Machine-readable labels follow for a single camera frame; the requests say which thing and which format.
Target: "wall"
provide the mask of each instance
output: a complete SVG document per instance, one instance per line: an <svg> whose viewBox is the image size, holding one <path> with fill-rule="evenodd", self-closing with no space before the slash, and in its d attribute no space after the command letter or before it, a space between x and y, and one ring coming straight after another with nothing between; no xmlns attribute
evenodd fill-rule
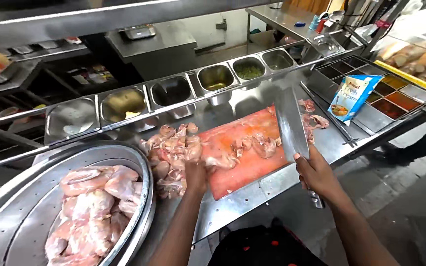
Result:
<svg viewBox="0 0 426 266"><path fill-rule="evenodd" d="M216 29L216 23L226 19L227 30ZM225 42L225 45L212 49L218 51L246 43L248 13L244 9L181 19L187 30L195 38L198 48ZM266 30L265 22L251 16L251 30Z"/></svg>

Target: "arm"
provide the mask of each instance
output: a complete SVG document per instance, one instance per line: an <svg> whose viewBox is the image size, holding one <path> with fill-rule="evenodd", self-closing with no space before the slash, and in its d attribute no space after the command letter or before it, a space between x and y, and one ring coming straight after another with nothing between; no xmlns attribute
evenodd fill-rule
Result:
<svg viewBox="0 0 426 266"><path fill-rule="evenodd" d="M317 148L312 144L309 148L308 161L299 154L294 155L302 187L310 187L330 206L348 263L352 266L398 266L399 263L379 242L364 216L341 188Z"/></svg>
<svg viewBox="0 0 426 266"><path fill-rule="evenodd" d="M187 189L149 266L188 264L198 211L206 192L204 162L187 162L185 172Z"/></svg>

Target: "hand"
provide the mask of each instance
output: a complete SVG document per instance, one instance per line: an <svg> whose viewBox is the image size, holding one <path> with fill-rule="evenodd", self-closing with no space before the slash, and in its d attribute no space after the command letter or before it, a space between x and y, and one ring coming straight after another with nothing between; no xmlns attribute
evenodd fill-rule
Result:
<svg viewBox="0 0 426 266"><path fill-rule="evenodd" d="M293 155L302 188L310 188L328 200L344 192L322 154L313 144L309 144L309 150L310 159L308 161L298 153Z"/></svg>
<svg viewBox="0 0 426 266"><path fill-rule="evenodd" d="M204 161L185 163L186 189L202 195L206 192L206 168Z"/></svg>

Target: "spice tray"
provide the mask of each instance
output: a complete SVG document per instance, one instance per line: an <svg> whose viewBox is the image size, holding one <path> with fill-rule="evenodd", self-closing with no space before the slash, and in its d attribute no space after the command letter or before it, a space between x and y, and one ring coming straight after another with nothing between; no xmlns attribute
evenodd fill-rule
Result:
<svg viewBox="0 0 426 266"><path fill-rule="evenodd" d="M384 76L353 118L374 133L426 105L424 88L355 55L314 69L308 86L331 103L343 78L349 75Z"/></svg>

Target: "stainless steel counter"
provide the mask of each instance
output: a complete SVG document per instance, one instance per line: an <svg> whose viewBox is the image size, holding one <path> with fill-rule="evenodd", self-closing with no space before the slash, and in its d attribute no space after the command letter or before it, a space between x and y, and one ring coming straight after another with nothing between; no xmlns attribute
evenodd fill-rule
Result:
<svg viewBox="0 0 426 266"><path fill-rule="evenodd" d="M314 14L297 7L287 9L284 4L281 9L271 9L269 5L262 5L246 8L246 12L298 41L307 38L312 39L319 35L316 31L308 28ZM295 27L295 23L299 21L305 22L306 25Z"/></svg>
<svg viewBox="0 0 426 266"><path fill-rule="evenodd" d="M197 103L196 111L190 117L173 120L167 115L160 116L159 125L170 124L171 126L178 127L181 123L194 122L199 127L199 131L209 130L272 105L275 92L279 88L287 86L294 86L297 89L297 97L299 99L309 99L306 92L299 85L300 81L304 81L305 79L301 71L294 71L288 73L283 80L274 82L264 81L259 87L248 91L234 90L229 104L210 106L206 101L202 101ZM323 112L318 108L314 113L325 117ZM352 148L350 145L343 145L345 140L333 124L330 124L327 129L314 130L315 146L323 154L328 163L331 164L337 161L376 137L376 134L371 137L353 123L347 127L347 130L353 137L359 138L357 147ZM157 129L144 133L143 137L148 138L155 133L157 133ZM208 191L202 199L193 242L198 242L200 239L205 238L264 202L267 202L267 200L298 184L298 176L295 164L289 164L260 180L234 191L218 201L215 201L211 192ZM180 199L158 201L151 230L138 256L134 258L133 265L144 265L150 258L167 229L179 202Z"/></svg>
<svg viewBox="0 0 426 266"><path fill-rule="evenodd" d="M145 81L197 68L196 41L179 20L153 24L156 35L130 40L118 31L106 38L124 63L132 63Z"/></svg>
<svg viewBox="0 0 426 266"><path fill-rule="evenodd" d="M122 38L118 31L110 31L106 38L113 45L119 56L125 63L129 63L131 57L168 49L181 45L189 45L196 48L196 41L181 21L167 21L153 24L156 35L153 37L130 40Z"/></svg>

